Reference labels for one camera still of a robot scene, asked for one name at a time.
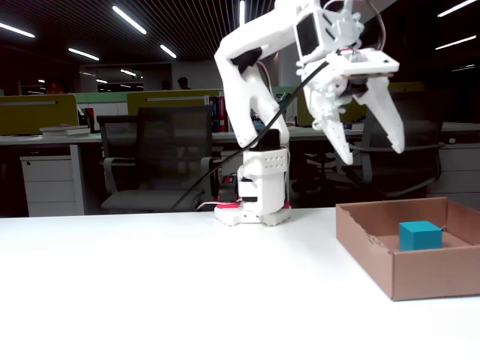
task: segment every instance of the desk drawer cabinet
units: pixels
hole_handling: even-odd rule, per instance
[[[28,214],[82,215],[71,156],[21,157]]]
[[[442,174],[427,187],[427,197],[448,197],[480,210],[480,145],[447,145],[439,150]]]
[[[74,180],[72,160],[23,160],[22,171],[24,182],[71,182]]]

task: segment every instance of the table surface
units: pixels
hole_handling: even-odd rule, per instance
[[[333,208],[277,227],[203,212],[0,229],[0,359],[480,357],[480,297],[391,301]]]
[[[289,127],[290,139],[296,140],[314,140],[325,139],[322,131],[316,131],[312,127]],[[480,131],[480,124],[467,124],[460,122],[444,122],[442,131],[444,132],[470,132]],[[363,130],[345,130],[347,137],[361,137]],[[213,133],[214,143],[235,143],[235,134],[233,132]],[[81,144],[81,143],[101,143],[99,133],[88,136],[56,136],[44,138],[43,136],[0,136],[0,146],[30,146],[47,144]]]

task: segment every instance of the blue block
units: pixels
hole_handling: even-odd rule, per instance
[[[442,229],[429,221],[400,223],[400,251],[442,248]]]

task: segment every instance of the ceiling light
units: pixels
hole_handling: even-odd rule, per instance
[[[240,26],[245,25],[245,1],[240,1]]]
[[[28,36],[29,38],[34,38],[35,37],[35,35],[30,34],[27,31],[19,30],[18,28],[12,28],[11,26],[2,24],[1,22],[0,22],[0,28],[10,30],[11,32],[16,32],[17,34],[22,34],[22,35]]]
[[[123,11],[121,11],[119,8],[117,8],[116,6],[112,7],[113,11],[115,11],[118,15],[120,15],[121,17],[123,17],[127,23],[129,23],[130,25],[132,25],[135,29],[137,29],[139,32],[141,32],[142,34],[146,34],[147,31],[140,25],[138,25],[136,22],[134,22],[126,13],[124,13]]]
[[[175,55],[168,47],[165,45],[160,45],[160,48],[167,53],[168,55],[172,56],[174,59],[176,59],[177,55]]]
[[[475,69],[475,66],[461,67],[460,69],[452,70],[452,72],[453,71],[460,71],[460,70],[468,70],[468,69]]]
[[[473,2],[476,2],[477,0],[467,0],[467,1],[464,1],[462,2],[461,4],[458,4],[454,7],[452,7],[451,9],[448,9],[447,11],[443,11],[442,13],[439,13],[437,16],[438,17],[444,17],[445,15],[448,15],[450,13],[453,13],[454,11],[458,10],[458,9],[461,9],[467,5],[470,5],[472,4]]]
[[[132,72],[130,72],[130,71],[126,71],[126,70],[123,70],[123,69],[121,69],[120,71],[121,71],[122,73],[126,73],[126,74],[128,74],[128,75],[131,75],[132,77],[135,77],[135,76],[136,76],[135,73],[132,73]]]
[[[459,41],[455,41],[455,42],[453,42],[453,43],[447,43],[446,45],[437,47],[435,50],[440,50],[440,49],[443,49],[444,47],[451,47],[452,45],[457,45],[457,44],[460,44],[460,43],[464,43],[465,41],[473,40],[473,39],[475,39],[476,37],[477,37],[477,35],[473,35],[473,36],[467,37],[466,39],[462,39],[462,40],[459,40]]]
[[[72,53],[76,53],[78,55],[86,56],[87,58],[94,59],[94,60],[97,60],[97,61],[100,60],[97,56],[93,56],[93,55],[87,54],[86,52],[72,49],[71,47],[68,48],[68,51],[71,51]]]

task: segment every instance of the white robotic arm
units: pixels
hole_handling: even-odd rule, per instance
[[[347,164],[353,157],[340,122],[341,106],[355,98],[379,119],[397,152],[404,150],[404,129],[388,92],[390,73],[399,64],[381,51],[356,49],[364,26],[352,14],[353,0],[343,2],[341,12],[324,10],[320,0],[276,0],[275,8],[237,28],[220,43],[215,61],[223,80],[226,110],[238,144],[244,148],[244,164],[237,173],[237,206],[215,209],[215,216],[228,225],[265,223],[276,225],[290,216],[285,181],[288,170],[289,131],[280,115],[258,144],[251,109],[267,125],[279,106],[263,83],[258,60],[297,43],[299,69],[305,81],[307,108],[314,117],[313,129],[324,131]]]

